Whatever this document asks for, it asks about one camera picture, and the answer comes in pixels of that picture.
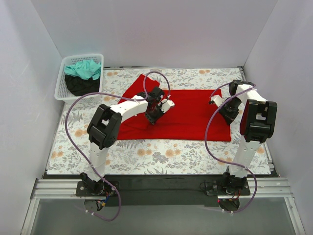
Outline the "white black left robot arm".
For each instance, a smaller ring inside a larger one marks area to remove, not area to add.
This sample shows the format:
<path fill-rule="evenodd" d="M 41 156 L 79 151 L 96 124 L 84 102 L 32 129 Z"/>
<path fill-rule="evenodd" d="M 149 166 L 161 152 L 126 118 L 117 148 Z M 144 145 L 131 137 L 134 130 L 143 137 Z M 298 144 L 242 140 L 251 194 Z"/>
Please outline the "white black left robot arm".
<path fill-rule="evenodd" d="M 108 150 L 116 142 L 123 122 L 143 113 L 149 123 L 154 125 L 174 106 L 172 100 L 164 98 L 164 91 L 159 87 L 154 87 L 147 94 L 140 92 L 117 105 L 99 105 L 87 129 L 91 169 L 80 174 L 85 189 L 94 196 L 104 194 L 106 186 L 99 175 L 105 175 Z"/>

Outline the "red t shirt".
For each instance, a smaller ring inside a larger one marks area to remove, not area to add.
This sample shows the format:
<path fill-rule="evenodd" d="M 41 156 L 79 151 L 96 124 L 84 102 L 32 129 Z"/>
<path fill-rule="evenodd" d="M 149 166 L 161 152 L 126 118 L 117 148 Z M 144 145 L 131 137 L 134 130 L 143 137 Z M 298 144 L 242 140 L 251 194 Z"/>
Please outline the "red t shirt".
<path fill-rule="evenodd" d="M 124 121 L 119 130 L 119 140 L 170 139 L 202 141 L 231 140 L 230 126 L 216 105 L 209 104 L 213 90 L 173 90 L 174 108 L 166 112 L 152 125 L 143 113 Z"/>

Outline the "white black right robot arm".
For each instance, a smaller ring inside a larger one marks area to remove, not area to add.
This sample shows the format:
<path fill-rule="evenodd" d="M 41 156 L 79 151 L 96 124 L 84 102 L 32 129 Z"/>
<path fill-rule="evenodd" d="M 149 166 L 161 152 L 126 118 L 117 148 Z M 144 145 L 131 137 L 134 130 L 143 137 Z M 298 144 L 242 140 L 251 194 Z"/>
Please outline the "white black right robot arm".
<path fill-rule="evenodd" d="M 239 106 L 245 106 L 240 122 L 240 144 L 232 164 L 227 167 L 221 182 L 222 191 L 231 195 L 243 190 L 250 166 L 257 149 L 274 133 L 277 103 L 268 101 L 258 94 L 251 82 L 233 80 L 228 85 L 230 100 L 219 104 L 219 113 L 228 125 L 239 114 Z"/>

